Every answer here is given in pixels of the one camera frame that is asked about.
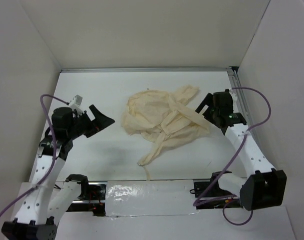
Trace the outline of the cream yellow jacket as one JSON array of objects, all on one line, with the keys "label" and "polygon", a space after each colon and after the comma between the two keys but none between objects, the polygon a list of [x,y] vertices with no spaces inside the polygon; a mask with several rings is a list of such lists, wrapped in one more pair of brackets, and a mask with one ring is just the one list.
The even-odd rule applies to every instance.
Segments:
[{"label": "cream yellow jacket", "polygon": [[174,92],[148,89],[128,98],[121,126],[128,135],[140,134],[152,143],[150,151],[137,162],[148,181],[151,178],[147,165],[163,151],[209,135],[209,121],[187,107],[198,92],[198,87],[185,85]]}]

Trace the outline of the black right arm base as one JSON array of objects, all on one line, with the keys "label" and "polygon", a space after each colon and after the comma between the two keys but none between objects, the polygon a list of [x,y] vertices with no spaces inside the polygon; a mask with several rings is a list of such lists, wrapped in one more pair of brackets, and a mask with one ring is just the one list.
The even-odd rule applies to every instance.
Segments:
[{"label": "black right arm base", "polygon": [[[210,179],[201,179],[201,180],[194,180],[193,181],[193,188],[190,189],[190,193],[195,197],[198,198],[210,185]],[[208,202],[203,205],[196,206],[197,210],[204,210],[204,209],[222,209],[226,203],[231,202],[233,199],[237,199],[237,201],[230,203],[227,207],[228,208],[239,208],[240,204],[238,202],[239,197],[234,196],[231,197],[230,192],[221,190],[217,185],[209,190],[209,192],[201,198],[200,201],[206,201],[213,198],[221,197],[220,199]]]}]

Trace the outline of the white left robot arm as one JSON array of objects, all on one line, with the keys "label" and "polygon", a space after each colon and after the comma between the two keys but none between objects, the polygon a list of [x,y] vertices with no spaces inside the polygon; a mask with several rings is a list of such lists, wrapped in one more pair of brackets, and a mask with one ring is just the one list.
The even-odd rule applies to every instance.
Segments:
[{"label": "white left robot arm", "polygon": [[51,125],[39,144],[31,190],[14,219],[4,222],[2,226],[2,234],[7,239],[55,239],[59,222],[72,201],[76,198],[83,200],[90,195],[88,178],[82,174],[70,174],[65,180],[66,187],[52,197],[73,141],[80,136],[90,138],[115,122],[93,104],[89,109],[94,119],[90,119],[76,103],[53,111]]}]

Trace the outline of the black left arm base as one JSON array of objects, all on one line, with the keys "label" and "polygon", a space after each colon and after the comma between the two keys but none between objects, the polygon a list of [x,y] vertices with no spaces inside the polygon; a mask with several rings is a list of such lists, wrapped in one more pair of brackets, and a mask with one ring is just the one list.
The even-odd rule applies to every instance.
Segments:
[{"label": "black left arm base", "polygon": [[89,182],[85,195],[74,200],[67,212],[88,212],[96,217],[104,217],[107,182]]}]

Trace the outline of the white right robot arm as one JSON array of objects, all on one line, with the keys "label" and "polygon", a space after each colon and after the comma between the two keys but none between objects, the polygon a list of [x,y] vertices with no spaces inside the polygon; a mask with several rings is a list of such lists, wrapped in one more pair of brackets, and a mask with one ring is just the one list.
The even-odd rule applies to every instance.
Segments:
[{"label": "white right robot arm", "polygon": [[236,152],[193,205],[206,204],[202,198],[209,191],[215,196],[227,191],[237,196],[248,211],[279,206],[283,202],[287,176],[268,161],[251,135],[251,130],[263,122],[248,126],[244,116],[235,112],[233,106],[232,90],[226,89],[208,93],[196,109],[199,113],[206,108],[204,118],[222,131]]}]

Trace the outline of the white taped front board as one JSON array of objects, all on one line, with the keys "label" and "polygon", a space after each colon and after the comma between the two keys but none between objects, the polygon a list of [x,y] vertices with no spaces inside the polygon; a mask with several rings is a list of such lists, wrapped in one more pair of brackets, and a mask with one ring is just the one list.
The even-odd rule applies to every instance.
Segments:
[{"label": "white taped front board", "polygon": [[197,213],[193,180],[109,181],[105,212],[109,217],[184,216]]}]

